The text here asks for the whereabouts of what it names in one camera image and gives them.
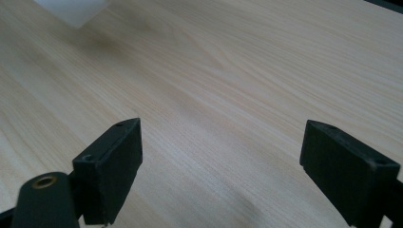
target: light wood grain surface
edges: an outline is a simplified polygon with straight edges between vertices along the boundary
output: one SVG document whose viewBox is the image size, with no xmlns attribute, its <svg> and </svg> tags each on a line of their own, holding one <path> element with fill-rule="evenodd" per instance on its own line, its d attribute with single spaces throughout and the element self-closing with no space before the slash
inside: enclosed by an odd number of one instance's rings
<svg viewBox="0 0 403 228">
<path fill-rule="evenodd" d="M 74 29 L 0 1 L 0 210 L 141 117 L 112 227 L 348 227 L 298 164 L 305 123 L 403 163 L 402 25 L 359 0 L 116 0 Z"/>
</svg>

